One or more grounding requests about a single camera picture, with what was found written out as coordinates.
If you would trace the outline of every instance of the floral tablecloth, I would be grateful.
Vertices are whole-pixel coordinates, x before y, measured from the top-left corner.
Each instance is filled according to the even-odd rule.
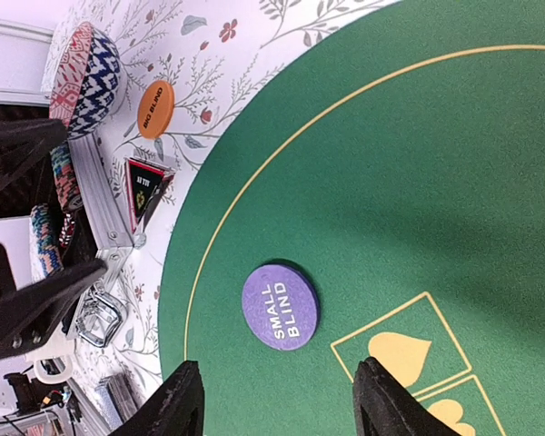
[[[66,41],[83,21],[117,45],[126,92],[98,128],[102,162],[126,213],[124,158],[174,167],[176,176],[147,230],[147,244],[128,259],[113,290],[129,309],[106,349],[79,341],[75,380],[96,403],[94,386],[125,372],[143,403],[162,383],[157,305],[170,235],[193,178],[218,138],[281,70],[348,23],[397,0],[77,0],[55,31],[43,91],[50,91]],[[170,82],[173,119],[155,141],[135,124],[153,81]]]

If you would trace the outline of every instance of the red flower print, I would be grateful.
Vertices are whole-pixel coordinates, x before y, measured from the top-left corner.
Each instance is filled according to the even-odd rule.
[[[202,110],[200,121],[202,121],[202,124],[208,124],[212,121],[212,111],[209,111],[207,107],[204,107]]]
[[[139,301],[142,300],[142,295],[144,295],[144,286],[135,286],[135,298]]]
[[[236,36],[236,31],[234,28],[238,24],[238,21],[236,21],[236,18],[232,20],[231,23],[224,23],[223,29],[220,31],[220,38],[222,38],[222,42],[225,43],[229,39],[233,39]]]

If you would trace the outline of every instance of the yellow table border line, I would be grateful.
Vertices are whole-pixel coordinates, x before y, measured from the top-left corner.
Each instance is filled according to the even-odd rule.
[[[198,266],[198,271],[196,273],[195,279],[193,281],[192,291],[190,293],[190,301],[188,302],[188,310],[185,317],[185,326],[184,326],[184,333],[183,333],[183,359],[186,361],[188,359],[188,337],[189,337],[189,331],[190,331],[190,318],[192,316],[192,307],[193,307],[193,299],[196,294],[196,289],[198,287],[198,282],[200,281],[200,276],[202,275],[203,267],[206,264],[206,259],[208,258],[208,254],[210,254],[210,251],[212,250],[214,241],[216,240],[216,237],[222,230],[224,223],[230,216],[230,213],[233,211],[236,204],[240,201],[240,199],[243,197],[244,193],[248,188],[253,184],[253,182],[256,180],[256,178],[264,171],[264,169],[285,149],[287,148],[296,138],[298,138],[301,134],[303,134],[309,127],[317,123],[319,120],[321,120],[325,115],[330,114],[332,111],[337,109],[343,104],[346,104],[353,98],[357,97],[358,95],[369,91],[370,89],[383,84],[385,82],[388,82],[389,80],[399,77],[403,74],[418,70],[420,68],[423,68],[424,66],[429,66],[433,64],[438,64],[440,62],[448,61],[451,59],[457,59],[460,57],[465,56],[471,56],[471,55],[479,55],[483,53],[493,53],[493,52],[508,52],[508,51],[515,51],[515,50],[536,50],[536,51],[545,51],[545,45],[493,45],[488,47],[479,47],[479,48],[472,48],[469,50],[462,50],[455,53],[450,54],[444,54],[442,56],[433,57],[432,59],[428,59],[425,61],[421,61],[417,64],[412,64],[410,66],[406,66],[405,68],[402,68],[401,70],[395,71],[393,73],[389,73],[385,75],[384,77],[381,77],[377,80],[374,80],[373,82],[362,86],[357,91],[352,92],[349,95],[346,95],[338,102],[332,104],[327,109],[322,111],[320,114],[316,115],[311,121],[309,121],[307,124],[305,124],[303,127],[301,127],[299,130],[297,130],[292,136],[287,139],[279,148],[277,148],[274,153],[272,153],[266,161],[254,172],[254,174],[251,176],[250,179],[244,184],[243,188],[240,190],[238,194],[236,194],[236,197],[234,197],[233,202],[228,206],[228,209],[226,210],[226,213],[218,223],[218,226],[216,227],[216,230],[214,231],[212,238],[210,239],[210,242],[208,243],[208,246],[206,247],[206,250],[203,254],[202,260],[200,261],[200,265]]]

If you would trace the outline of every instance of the gold line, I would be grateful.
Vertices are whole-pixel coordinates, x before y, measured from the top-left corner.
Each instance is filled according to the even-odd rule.
[[[391,318],[393,315],[397,315],[398,313],[400,313],[401,311],[403,311],[403,310],[407,309],[408,307],[412,306],[413,304],[415,304],[416,302],[418,302],[419,300],[421,300],[422,298],[424,298],[427,295],[428,295],[427,292],[422,292],[420,295],[415,296],[414,298],[412,298],[408,302],[405,302],[400,307],[397,307],[393,311],[386,313],[385,315],[378,318],[377,320],[372,321],[367,325],[364,325],[360,329],[357,329],[355,332],[351,332],[348,335],[343,336],[341,339],[338,339],[337,341],[333,342],[332,345],[337,346],[340,343],[344,343],[346,341],[349,341],[351,338],[357,336],[358,334],[361,334],[361,333],[365,332],[366,330],[369,330],[371,327],[376,326],[380,322],[384,322],[385,320]]]
[[[445,393],[446,391],[449,391],[450,389],[453,389],[457,386],[460,386],[461,384],[465,384],[466,382],[469,382],[471,380],[474,380],[477,387],[479,388],[479,391],[481,392],[482,399],[484,402],[486,402],[487,407],[489,408],[490,414],[492,415],[492,418],[494,419],[495,423],[497,424],[497,427],[499,427],[500,435],[501,436],[507,436],[507,433],[505,432],[505,429],[502,427],[502,424],[500,423],[499,415],[497,415],[497,412],[494,410],[494,407],[492,407],[491,399],[489,398],[489,395],[487,395],[487,392],[482,387],[481,380],[476,374],[469,375],[468,377],[465,377],[462,380],[458,380],[453,384],[449,384],[448,386],[444,386],[444,388],[440,389],[439,391],[431,392],[428,395],[425,395],[419,399],[417,399],[417,402],[423,402],[426,401],[432,397],[435,397],[437,395],[440,395],[441,393]]]
[[[468,377],[463,378],[462,380],[458,380],[452,384],[449,384],[448,386],[444,386],[439,391],[430,392],[428,395],[424,395],[423,397],[416,399],[416,401],[417,402],[426,401],[432,397],[435,397],[436,395],[440,395],[441,393],[445,393],[446,391],[449,391],[450,389],[460,386],[461,384],[469,382],[470,380],[474,380],[475,378],[476,378],[476,375],[471,374]]]
[[[487,395],[487,392],[486,392],[486,391],[484,390],[484,388],[482,387],[481,381],[479,380],[479,378],[478,378],[476,375],[474,376],[474,381],[476,382],[477,386],[478,386],[479,389],[481,390],[482,397],[483,397],[484,400],[486,401],[487,406],[489,406],[490,414],[492,415],[492,417],[494,418],[495,422],[496,422],[497,425],[499,426],[500,434],[501,434],[502,436],[507,436],[507,433],[505,432],[505,429],[502,428],[502,424],[500,423],[499,415],[497,415],[497,412],[494,410],[494,407],[492,407],[491,399],[490,399],[489,396]]]
[[[352,383],[354,383],[353,376],[352,376],[352,374],[349,372],[349,370],[347,369],[347,366],[345,366],[345,362],[343,361],[341,355],[337,352],[337,349],[335,348],[334,343],[331,344],[331,349],[333,350],[333,354],[335,354],[335,357],[337,358],[337,360],[339,361],[339,363],[342,365],[343,370],[344,370],[345,373],[347,374],[347,377],[349,377],[349,380],[351,380]]]
[[[190,331],[190,317],[192,315],[192,306],[193,306],[193,298],[196,294],[196,289],[198,287],[198,282],[200,281],[200,275],[202,274],[203,267],[206,264],[206,259],[208,258],[208,254],[210,254],[210,251],[212,250],[214,241],[216,240],[216,237],[222,230],[224,223],[230,216],[230,213],[233,211],[236,204],[240,201],[240,199],[243,197],[246,190],[253,184],[254,180],[264,171],[264,169],[285,149],[287,148],[292,141],[294,141],[296,138],[298,138],[303,132],[305,132],[309,127],[311,127],[313,124],[317,123],[319,120],[321,120],[325,115],[331,113],[333,110],[341,106],[342,104],[345,104],[352,100],[353,98],[357,97],[358,95],[369,91],[370,89],[383,84],[395,77],[398,77],[400,75],[409,73],[411,71],[418,70],[420,68],[423,68],[424,66],[437,64],[440,62],[448,61],[450,59],[456,59],[459,57],[464,56],[470,56],[470,55],[478,55],[482,53],[492,53],[492,52],[504,52],[504,51],[513,51],[513,50],[540,50],[545,51],[545,45],[495,45],[491,47],[480,47],[480,48],[472,48],[470,50],[463,50],[456,53],[450,53],[445,54],[442,56],[434,57],[432,59],[428,59],[426,61],[421,61],[417,64],[413,64],[410,66],[406,66],[405,68],[402,68],[401,70],[395,71],[393,73],[387,74],[384,77],[377,79],[370,84],[367,84],[357,91],[354,91],[353,93],[343,97],[338,102],[332,104],[327,109],[322,111],[320,114],[315,116],[311,121],[309,121],[307,124],[305,124],[303,127],[301,127],[299,130],[297,130],[289,139],[287,139],[279,148],[277,148],[274,153],[272,153],[266,161],[256,170],[256,172],[251,176],[250,179],[244,184],[243,188],[240,190],[238,194],[236,194],[236,197],[234,197],[233,202],[228,206],[228,210],[226,210],[226,213],[218,223],[218,226],[216,227],[216,230],[214,231],[212,238],[210,239],[210,242],[208,243],[208,246],[206,247],[206,250],[203,254],[202,260],[200,261],[200,265],[198,267],[198,271],[196,273],[196,277],[193,281],[192,286],[192,292],[190,293],[190,301],[188,303],[188,311],[185,317],[185,330],[183,333],[183,358],[185,360],[188,359],[188,335]]]
[[[460,377],[462,377],[463,375],[466,375],[468,374],[470,371],[472,371],[472,368],[469,368],[467,370],[463,370],[461,372],[459,372],[458,374],[454,374],[452,375],[451,377],[448,377],[447,379],[444,379],[442,381],[439,381],[435,384],[433,384],[432,386],[428,386],[427,388],[424,388],[422,389],[421,391],[417,391],[416,393],[413,393],[412,396],[414,397],[419,397],[420,395],[423,395],[424,393],[428,392],[428,391],[431,391],[433,389],[436,389],[436,388],[439,388],[440,386],[442,386],[443,384],[446,384],[448,382],[452,382],[453,380],[456,380],[456,379],[459,379]]]
[[[444,318],[444,315],[442,314],[442,312],[440,310],[440,307],[438,307],[438,304],[434,301],[434,298],[432,297],[432,295],[429,292],[422,292],[421,294],[415,296],[414,298],[412,298],[408,302],[405,302],[401,306],[397,307],[393,311],[386,313],[381,318],[378,318],[377,320],[372,321],[369,324],[366,324],[363,327],[357,329],[355,332],[351,332],[348,335],[343,336],[341,339],[338,339],[337,341],[332,342],[331,348],[333,350],[333,353],[335,354],[335,356],[337,356],[337,360],[339,361],[339,363],[343,367],[343,370],[347,374],[347,377],[349,378],[349,380],[351,380],[353,382],[352,373],[351,373],[351,371],[349,371],[349,368],[344,363],[341,355],[337,351],[337,345],[340,345],[340,344],[342,344],[344,342],[349,341],[350,339],[354,338],[355,336],[370,330],[370,328],[375,327],[376,325],[378,325],[381,322],[389,320],[391,317],[397,315],[398,313],[400,313],[402,311],[405,311],[410,306],[417,303],[419,300],[422,300],[424,297],[426,297],[426,299],[430,303],[432,309],[436,312],[436,316],[438,316],[438,319],[442,323],[442,326],[444,327],[444,330],[446,331],[446,333],[448,333],[448,335],[451,337],[452,343],[454,344],[454,347],[456,348],[456,351],[459,353],[462,360],[464,361],[464,364],[466,365],[466,370],[462,370],[461,372],[458,372],[458,373],[456,373],[456,374],[454,374],[454,375],[452,375],[450,377],[447,377],[446,379],[444,379],[442,381],[438,381],[437,383],[434,383],[431,386],[427,386],[426,388],[423,388],[423,389],[421,389],[421,390],[419,390],[417,392],[414,392],[412,395],[414,397],[418,397],[418,396],[423,395],[424,393],[426,393],[428,391],[432,391],[432,390],[434,390],[436,388],[439,388],[443,384],[446,384],[448,382],[452,382],[453,380],[459,379],[463,375],[466,375],[470,371],[472,371],[471,362],[469,361],[468,357],[466,357],[466,353],[462,349],[460,343],[458,342],[458,339],[456,339],[456,336],[454,335],[454,332],[452,331],[452,328],[450,327],[450,325],[446,321],[446,318]]]

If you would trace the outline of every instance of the heart symbol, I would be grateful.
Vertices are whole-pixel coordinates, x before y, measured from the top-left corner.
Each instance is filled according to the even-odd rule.
[[[444,422],[460,436],[476,436],[474,427],[470,424],[461,422],[464,415],[464,409],[461,404],[455,400],[440,400],[428,408],[428,412],[435,418]]]
[[[412,386],[424,369],[431,341],[405,334],[382,332],[370,339],[370,356],[380,361],[404,388]]]

